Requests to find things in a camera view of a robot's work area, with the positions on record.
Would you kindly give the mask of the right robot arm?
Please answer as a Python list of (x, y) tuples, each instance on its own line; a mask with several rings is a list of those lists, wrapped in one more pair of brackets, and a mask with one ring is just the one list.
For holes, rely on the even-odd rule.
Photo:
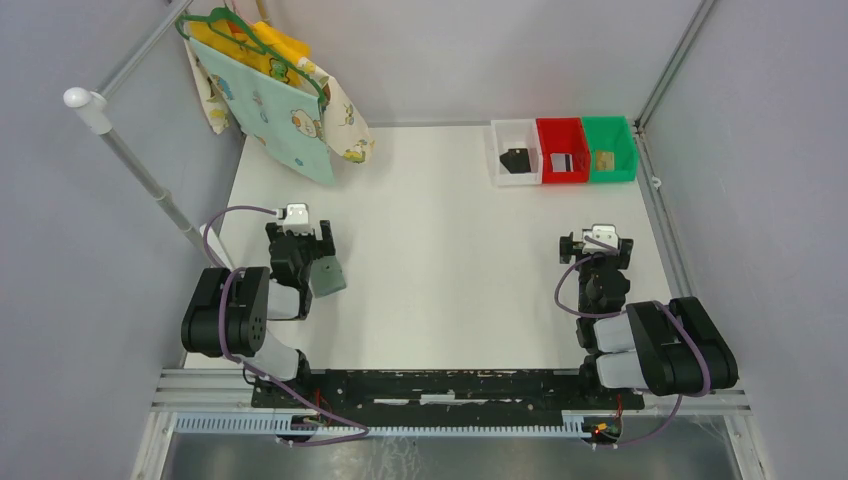
[(702, 397), (734, 387), (735, 355), (698, 298), (628, 301), (625, 272), (633, 246), (612, 225), (559, 240), (564, 274), (577, 277), (578, 304), (563, 302), (562, 282), (555, 286), (554, 302), (575, 316), (578, 343), (589, 354), (577, 382), (580, 400), (602, 408), (621, 389)]

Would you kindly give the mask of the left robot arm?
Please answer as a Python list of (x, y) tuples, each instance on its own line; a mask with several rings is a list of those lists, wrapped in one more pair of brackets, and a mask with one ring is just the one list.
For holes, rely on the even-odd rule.
[(203, 270), (181, 324), (181, 343), (189, 353), (224, 358), (249, 370), (290, 407), (306, 405), (314, 381), (305, 353), (274, 337), (272, 321), (308, 317), (324, 260), (335, 257), (331, 222), (320, 232), (298, 235), (276, 223), (266, 225), (270, 265), (232, 270), (214, 250), (216, 265)]

